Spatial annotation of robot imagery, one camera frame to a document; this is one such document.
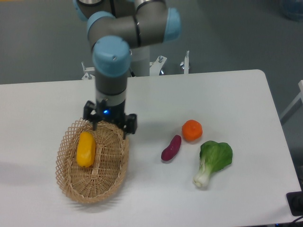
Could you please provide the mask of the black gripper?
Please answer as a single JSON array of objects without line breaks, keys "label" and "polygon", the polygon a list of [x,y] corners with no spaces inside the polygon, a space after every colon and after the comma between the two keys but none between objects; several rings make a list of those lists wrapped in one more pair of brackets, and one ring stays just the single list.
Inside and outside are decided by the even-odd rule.
[{"label": "black gripper", "polygon": [[93,102],[87,101],[83,108],[83,119],[92,124],[94,131],[99,121],[115,124],[123,131],[124,140],[128,134],[135,134],[137,130],[137,114],[125,114],[125,100],[114,106],[109,106],[105,100],[97,101],[96,107]]}]

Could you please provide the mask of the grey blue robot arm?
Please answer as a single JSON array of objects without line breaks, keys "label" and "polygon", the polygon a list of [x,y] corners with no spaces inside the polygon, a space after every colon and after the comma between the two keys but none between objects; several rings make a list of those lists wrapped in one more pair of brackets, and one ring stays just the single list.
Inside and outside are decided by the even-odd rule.
[{"label": "grey blue robot arm", "polygon": [[95,68],[96,101],[85,104],[83,117],[94,130],[105,121],[124,135],[134,134],[137,116],[125,114],[132,51],[178,39],[180,14],[163,0],[75,0],[73,5],[87,23]]}]

